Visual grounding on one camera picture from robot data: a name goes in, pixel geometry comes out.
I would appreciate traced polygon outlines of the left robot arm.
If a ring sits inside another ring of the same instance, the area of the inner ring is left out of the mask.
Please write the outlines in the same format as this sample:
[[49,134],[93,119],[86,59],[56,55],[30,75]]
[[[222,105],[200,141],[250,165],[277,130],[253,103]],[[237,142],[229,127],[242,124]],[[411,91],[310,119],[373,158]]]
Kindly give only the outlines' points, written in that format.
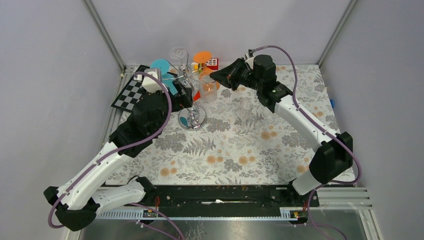
[[141,87],[127,120],[109,136],[99,153],[62,186],[49,186],[44,197],[51,204],[48,225],[53,229],[79,231],[98,215],[127,204],[144,206],[155,200],[155,187],[146,177],[102,190],[101,185],[122,165],[149,147],[168,124],[171,114],[193,105],[193,87],[173,80],[176,93],[168,87],[148,91]]

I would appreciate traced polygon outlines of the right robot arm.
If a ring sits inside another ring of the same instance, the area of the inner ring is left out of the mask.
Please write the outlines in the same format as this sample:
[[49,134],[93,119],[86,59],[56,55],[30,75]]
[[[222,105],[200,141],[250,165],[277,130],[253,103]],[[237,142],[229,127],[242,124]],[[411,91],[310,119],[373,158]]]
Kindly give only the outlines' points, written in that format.
[[299,104],[295,93],[277,80],[271,56],[238,58],[209,76],[233,91],[240,85],[255,90],[259,102],[294,127],[314,151],[309,169],[290,183],[292,189],[287,191],[286,198],[291,205],[301,205],[307,193],[352,167],[352,136],[329,128]]

